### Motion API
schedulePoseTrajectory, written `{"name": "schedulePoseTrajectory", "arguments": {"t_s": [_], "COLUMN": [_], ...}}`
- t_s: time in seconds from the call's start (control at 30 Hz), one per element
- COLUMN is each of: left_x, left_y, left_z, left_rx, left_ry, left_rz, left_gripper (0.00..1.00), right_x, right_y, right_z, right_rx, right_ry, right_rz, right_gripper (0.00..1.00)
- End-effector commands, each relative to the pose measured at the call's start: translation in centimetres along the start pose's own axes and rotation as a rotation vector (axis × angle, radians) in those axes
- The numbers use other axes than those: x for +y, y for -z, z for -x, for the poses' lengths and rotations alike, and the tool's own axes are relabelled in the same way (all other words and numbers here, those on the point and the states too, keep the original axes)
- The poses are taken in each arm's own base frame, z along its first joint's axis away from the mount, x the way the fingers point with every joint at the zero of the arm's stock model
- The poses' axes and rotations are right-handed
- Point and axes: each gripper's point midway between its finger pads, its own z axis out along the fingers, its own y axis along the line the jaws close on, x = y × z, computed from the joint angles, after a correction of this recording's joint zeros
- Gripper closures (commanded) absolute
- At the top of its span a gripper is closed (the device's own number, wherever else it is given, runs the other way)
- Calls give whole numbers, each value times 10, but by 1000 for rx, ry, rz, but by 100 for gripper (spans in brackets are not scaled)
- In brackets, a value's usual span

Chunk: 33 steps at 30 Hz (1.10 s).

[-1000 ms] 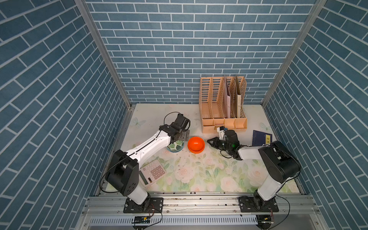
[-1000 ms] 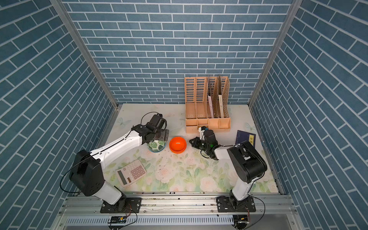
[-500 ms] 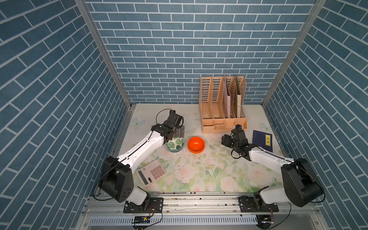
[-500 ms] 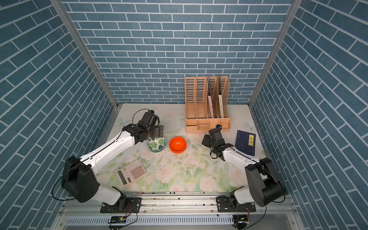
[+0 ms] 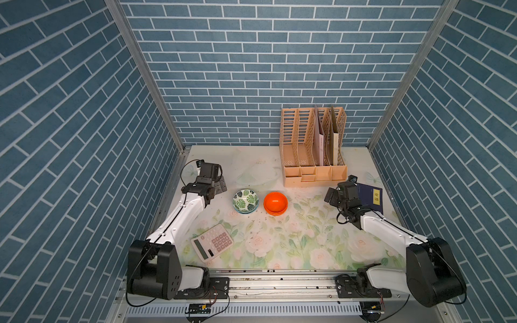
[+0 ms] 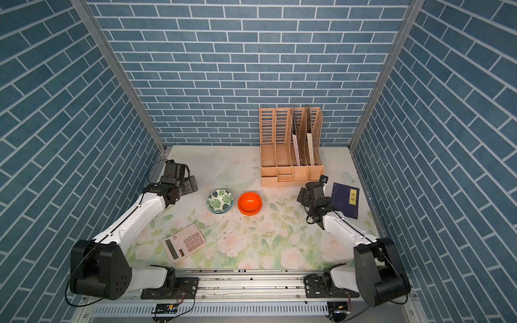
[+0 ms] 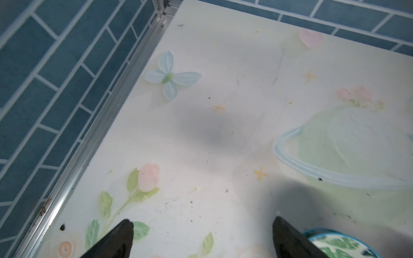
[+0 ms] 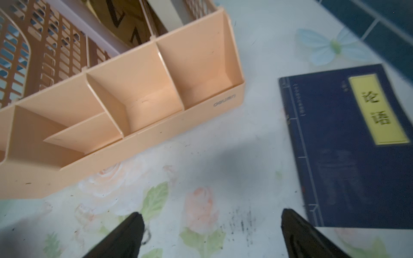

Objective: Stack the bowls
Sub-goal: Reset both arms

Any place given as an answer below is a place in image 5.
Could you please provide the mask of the orange bowl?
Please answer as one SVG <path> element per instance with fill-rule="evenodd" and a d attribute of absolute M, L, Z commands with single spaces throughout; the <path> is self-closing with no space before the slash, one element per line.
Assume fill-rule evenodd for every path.
<path fill-rule="evenodd" d="M 269 215 L 279 216 L 288 208 L 287 197 L 280 192 L 270 192 L 263 201 L 263 207 Z"/>
<path fill-rule="evenodd" d="M 272 216 L 280 216 L 285 213 L 288 208 L 288 204 L 281 203 L 280 201 L 273 201 L 264 204 L 265 211 Z"/>

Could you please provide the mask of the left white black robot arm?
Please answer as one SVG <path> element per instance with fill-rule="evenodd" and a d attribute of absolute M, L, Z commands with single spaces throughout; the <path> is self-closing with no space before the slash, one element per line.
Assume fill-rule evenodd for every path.
<path fill-rule="evenodd" d="M 197 177 L 182 188 L 183 196 L 158 229 L 144 240 L 134 241 L 128 250 L 127 295 L 154 299 L 201 299 L 217 291 L 210 284 L 209 271 L 202 266 L 183 266 L 178 245 L 196 217 L 215 195 L 227 191 L 223 176 L 211 184 Z"/>

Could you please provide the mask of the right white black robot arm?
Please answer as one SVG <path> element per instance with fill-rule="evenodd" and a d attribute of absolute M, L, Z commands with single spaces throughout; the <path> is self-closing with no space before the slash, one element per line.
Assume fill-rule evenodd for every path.
<path fill-rule="evenodd" d="M 427 238 L 391 221 L 362 203 L 355 177 L 330 188 L 324 201 L 338 210 L 337 221 L 379 238 L 405 260 L 404 269 L 374 263 L 357 270 L 357 294 L 367 297 L 383 289 L 407 293 L 431 308 L 467 296 L 467 284 L 449 244 Z"/>

